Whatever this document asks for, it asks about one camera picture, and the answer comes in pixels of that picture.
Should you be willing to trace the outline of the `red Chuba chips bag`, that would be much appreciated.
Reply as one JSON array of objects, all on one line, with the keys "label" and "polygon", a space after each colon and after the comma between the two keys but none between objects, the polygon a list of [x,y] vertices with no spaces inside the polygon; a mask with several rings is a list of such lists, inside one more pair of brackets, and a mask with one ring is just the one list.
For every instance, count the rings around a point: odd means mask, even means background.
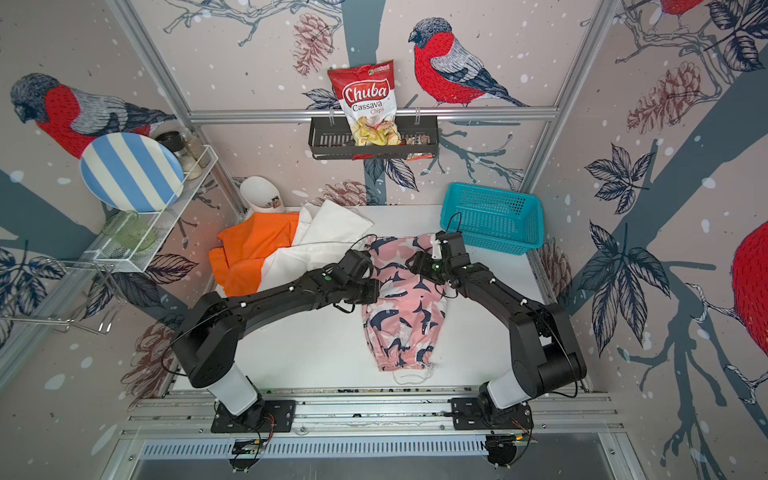
[{"label": "red Chuba chips bag", "polygon": [[392,60],[331,69],[328,76],[358,147],[402,143],[395,122],[397,101]]}]

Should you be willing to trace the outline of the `aluminium front rail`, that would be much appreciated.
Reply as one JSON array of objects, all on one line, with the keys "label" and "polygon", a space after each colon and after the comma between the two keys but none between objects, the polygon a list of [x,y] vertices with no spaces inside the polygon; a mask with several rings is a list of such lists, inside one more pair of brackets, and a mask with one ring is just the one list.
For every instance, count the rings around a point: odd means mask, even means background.
[{"label": "aluminium front rail", "polygon": [[[279,414],[293,437],[448,435],[454,433],[457,398],[475,399],[465,388],[277,389],[266,401],[291,401]],[[625,423],[607,393],[580,392],[571,399],[546,394],[528,403],[533,434],[621,433]],[[117,430],[120,439],[209,438],[218,421],[214,398],[202,391],[172,391],[138,402]]]}]

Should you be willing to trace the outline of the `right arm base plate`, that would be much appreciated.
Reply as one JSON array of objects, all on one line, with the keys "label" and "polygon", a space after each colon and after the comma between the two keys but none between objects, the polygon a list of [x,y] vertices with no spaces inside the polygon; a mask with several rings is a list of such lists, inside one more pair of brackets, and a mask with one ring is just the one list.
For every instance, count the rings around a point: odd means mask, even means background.
[{"label": "right arm base plate", "polygon": [[452,398],[450,404],[446,416],[452,419],[455,430],[529,431],[534,426],[527,404],[498,409],[484,395]]}]

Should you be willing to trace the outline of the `blue white striped plate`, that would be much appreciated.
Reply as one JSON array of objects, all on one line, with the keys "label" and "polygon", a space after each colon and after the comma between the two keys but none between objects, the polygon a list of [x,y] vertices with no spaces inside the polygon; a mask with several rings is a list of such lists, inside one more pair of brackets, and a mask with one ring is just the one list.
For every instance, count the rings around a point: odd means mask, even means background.
[{"label": "blue white striped plate", "polygon": [[178,158],[159,142],[135,133],[111,133],[89,144],[80,159],[87,188],[121,211],[155,213],[175,203],[185,175]]}]

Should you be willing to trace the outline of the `white cloth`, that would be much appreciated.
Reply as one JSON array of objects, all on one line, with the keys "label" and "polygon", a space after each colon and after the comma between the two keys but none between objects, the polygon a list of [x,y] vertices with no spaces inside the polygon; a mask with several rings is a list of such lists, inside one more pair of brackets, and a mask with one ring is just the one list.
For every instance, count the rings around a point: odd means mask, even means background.
[{"label": "white cloth", "polygon": [[310,270],[339,261],[373,225],[355,209],[331,200],[321,206],[305,205],[299,212],[291,245],[279,248],[265,260],[258,291],[292,282]]}]

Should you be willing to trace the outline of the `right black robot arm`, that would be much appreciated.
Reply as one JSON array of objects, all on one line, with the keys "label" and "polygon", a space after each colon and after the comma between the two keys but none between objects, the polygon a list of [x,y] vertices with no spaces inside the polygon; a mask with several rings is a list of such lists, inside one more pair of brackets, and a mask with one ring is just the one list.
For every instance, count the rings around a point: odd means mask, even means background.
[{"label": "right black robot arm", "polygon": [[481,305],[507,328],[511,368],[481,386],[479,398],[487,411],[508,410],[568,385],[578,387],[586,377],[586,362],[564,308],[526,297],[488,266],[472,261],[460,232],[438,232],[432,250],[418,251],[406,267]]}]

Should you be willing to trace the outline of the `white patterned cup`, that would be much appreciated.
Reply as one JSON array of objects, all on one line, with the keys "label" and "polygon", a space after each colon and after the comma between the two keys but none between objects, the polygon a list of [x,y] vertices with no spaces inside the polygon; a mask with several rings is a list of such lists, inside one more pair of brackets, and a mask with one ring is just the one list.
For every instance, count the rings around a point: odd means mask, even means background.
[{"label": "white patterned cup", "polygon": [[277,187],[261,176],[246,178],[239,187],[240,194],[254,213],[285,212],[281,195]]}]

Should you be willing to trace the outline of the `green glass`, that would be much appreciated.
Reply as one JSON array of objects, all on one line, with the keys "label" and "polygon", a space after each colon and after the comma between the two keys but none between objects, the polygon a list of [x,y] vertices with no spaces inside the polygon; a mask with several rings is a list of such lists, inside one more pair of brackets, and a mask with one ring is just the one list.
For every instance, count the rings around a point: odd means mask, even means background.
[{"label": "green glass", "polygon": [[152,248],[157,241],[154,231],[133,211],[120,211],[111,216],[102,228],[102,233],[128,251],[143,252]]}]

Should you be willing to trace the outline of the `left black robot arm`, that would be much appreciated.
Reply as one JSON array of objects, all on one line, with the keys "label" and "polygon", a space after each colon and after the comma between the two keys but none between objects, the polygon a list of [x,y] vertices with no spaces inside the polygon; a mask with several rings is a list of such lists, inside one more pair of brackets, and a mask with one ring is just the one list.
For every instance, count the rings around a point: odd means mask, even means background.
[{"label": "left black robot arm", "polygon": [[374,304],[381,282],[372,277],[366,251],[350,249],[336,263],[310,270],[262,292],[223,298],[203,295],[187,315],[169,349],[195,388],[203,388],[235,417],[252,415],[261,395],[235,364],[245,336],[294,314],[328,306]]}]

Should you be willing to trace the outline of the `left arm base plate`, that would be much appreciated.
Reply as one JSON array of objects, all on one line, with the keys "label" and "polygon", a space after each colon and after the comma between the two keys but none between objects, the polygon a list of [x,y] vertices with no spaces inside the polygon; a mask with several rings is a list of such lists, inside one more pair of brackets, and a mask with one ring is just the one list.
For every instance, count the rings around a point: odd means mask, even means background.
[{"label": "left arm base plate", "polygon": [[223,403],[217,402],[210,431],[216,434],[288,433],[295,410],[294,400],[259,399],[242,414],[234,415]]}]

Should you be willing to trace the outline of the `pink shark print shorts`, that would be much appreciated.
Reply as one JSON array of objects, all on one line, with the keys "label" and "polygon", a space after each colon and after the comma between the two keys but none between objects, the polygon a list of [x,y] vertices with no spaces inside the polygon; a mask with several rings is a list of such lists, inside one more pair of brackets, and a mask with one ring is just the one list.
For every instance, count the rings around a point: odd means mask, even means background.
[{"label": "pink shark print shorts", "polygon": [[366,245],[372,277],[381,282],[378,300],[362,310],[368,349],[378,369],[399,386],[425,383],[431,356],[445,322],[448,296],[428,278],[410,271],[417,253],[432,256],[435,236],[377,238]]}]

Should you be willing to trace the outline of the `clear acrylic wall shelf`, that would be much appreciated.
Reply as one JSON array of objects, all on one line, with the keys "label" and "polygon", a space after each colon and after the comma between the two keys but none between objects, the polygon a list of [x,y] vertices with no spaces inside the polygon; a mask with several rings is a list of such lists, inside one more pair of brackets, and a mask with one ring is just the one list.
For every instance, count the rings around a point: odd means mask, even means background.
[{"label": "clear acrylic wall shelf", "polygon": [[102,266],[112,272],[118,273],[142,273],[153,258],[161,250],[177,221],[190,205],[195,195],[201,192],[207,177],[219,161],[219,157],[211,145],[205,145],[201,160],[206,161],[202,175],[192,181],[184,181],[183,188],[177,194],[177,200],[168,204],[159,212],[137,213],[154,231],[157,237],[156,244],[143,252],[124,250],[116,241],[108,238],[103,233],[84,251],[82,258],[97,266]]}]

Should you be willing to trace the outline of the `dark lid spice jar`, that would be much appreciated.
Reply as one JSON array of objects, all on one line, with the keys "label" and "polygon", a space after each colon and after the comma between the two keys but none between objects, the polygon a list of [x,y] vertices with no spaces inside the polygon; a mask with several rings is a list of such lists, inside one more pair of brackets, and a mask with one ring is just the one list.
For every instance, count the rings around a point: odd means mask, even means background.
[{"label": "dark lid spice jar", "polygon": [[174,154],[186,181],[195,180],[202,175],[199,160],[189,151],[180,132],[167,131],[157,135],[155,140]]}]

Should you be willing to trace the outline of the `orange cloth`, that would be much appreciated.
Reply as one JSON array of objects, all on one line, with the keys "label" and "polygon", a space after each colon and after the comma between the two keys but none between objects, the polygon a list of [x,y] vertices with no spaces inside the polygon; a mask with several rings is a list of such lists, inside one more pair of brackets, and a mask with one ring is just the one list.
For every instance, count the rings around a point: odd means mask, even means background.
[{"label": "orange cloth", "polygon": [[292,245],[299,214],[253,213],[244,222],[221,231],[219,247],[209,252],[216,283],[227,297],[258,292],[266,259],[280,248]]}]

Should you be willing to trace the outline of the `teal plastic basket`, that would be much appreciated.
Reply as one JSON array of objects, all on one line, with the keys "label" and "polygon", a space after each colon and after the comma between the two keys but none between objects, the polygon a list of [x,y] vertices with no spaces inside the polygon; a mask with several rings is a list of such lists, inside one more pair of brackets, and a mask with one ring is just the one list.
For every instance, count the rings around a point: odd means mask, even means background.
[{"label": "teal plastic basket", "polygon": [[467,246],[512,255],[538,249],[545,239],[543,208],[537,197],[464,183],[448,187],[440,227],[461,232]]}]

